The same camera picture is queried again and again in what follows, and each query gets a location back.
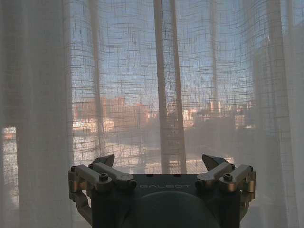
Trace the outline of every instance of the sheer curtain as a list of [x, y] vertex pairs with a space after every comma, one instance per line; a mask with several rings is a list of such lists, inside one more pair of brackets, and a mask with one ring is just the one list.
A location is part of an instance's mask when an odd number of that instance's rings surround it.
[[89, 227], [67, 170], [257, 170], [246, 228], [304, 227], [303, 0], [1, 0], [0, 224]]

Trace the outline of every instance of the metal bracket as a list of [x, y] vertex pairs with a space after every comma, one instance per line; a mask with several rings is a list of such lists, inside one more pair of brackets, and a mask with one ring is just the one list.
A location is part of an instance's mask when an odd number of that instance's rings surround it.
[[137, 183], [131, 174], [119, 172], [103, 163], [92, 164], [92, 169], [98, 173], [107, 173], [120, 189], [134, 189], [136, 187]]
[[77, 210], [85, 220], [92, 225], [92, 209], [90, 208], [87, 197], [83, 192], [69, 193], [70, 199], [76, 203]]
[[214, 184], [219, 180], [224, 173], [231, 172], [233, 165], [223, 162], [207, 173], [197, 175], [196, 186], [202, 189], [212, 189]]
[[[105, 165], [113, 165], [114, 155], [94, 160], [94, 164], [105, 163]], [[91, 197], [91, 189], [95, 188], [98, 192], [108, 192], [112, 188], [112, 178], [107, 173], [98, 173], [84, 165], [72, 166], [68, 171], [69, 197], [76, 203], [78, 212], [92, 225], [92, 209], [88, 205], [86, 193]]]
[[233, 172], [220, 177], [220, 188], [226, 192], [235, 192], [237, 187], [248, 192], [255, 191], [256, 172], [248, 165], [240, 165]]

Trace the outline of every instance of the robotic hand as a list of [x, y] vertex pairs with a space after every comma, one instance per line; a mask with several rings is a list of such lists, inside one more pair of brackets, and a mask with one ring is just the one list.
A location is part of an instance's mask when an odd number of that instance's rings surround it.
[[69, 197], [93, 228], [239, 228], [255, 198], [256, 171], [202, 158], [208, 172], [199, 175], [131, 175], [112, 168], [114, 155], [97, 158], [68, 171]]

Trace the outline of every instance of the curtain fold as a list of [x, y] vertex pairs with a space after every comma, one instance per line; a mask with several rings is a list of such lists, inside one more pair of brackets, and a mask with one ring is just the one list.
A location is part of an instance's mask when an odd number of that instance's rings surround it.
[[0, 224], [89, 227], [67, 170], [257, 170], [246, 228], [304, 226], [303, 0], [1, 0]]

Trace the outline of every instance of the bolt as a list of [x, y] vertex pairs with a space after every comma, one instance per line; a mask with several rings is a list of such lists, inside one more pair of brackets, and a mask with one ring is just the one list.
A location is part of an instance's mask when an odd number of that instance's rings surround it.
[[195, 182], [195, 187], [198, 189], [198, 190], [202, 190], [204, 187], [205, 187], [205, 183], [202, 181], [202, 180], [197, 180]]
[[76, 168], [76, 166], [73, 165], [73, 166], [71, 167], [71, 172], [75, 172], [75, 168]]
[[132, 189], [135, 189], [137, 182], [135, 180], [130, 180], [128, 184]]
[[225, 173], [224, 174], [224, 181], [232, 181], [232, 176], [229, 173]]
[[109, 178], [109, 176], [105, 172], [99, 175], [99, 181], [101, 181], [101, 182], [107, 181], [108, 178]]

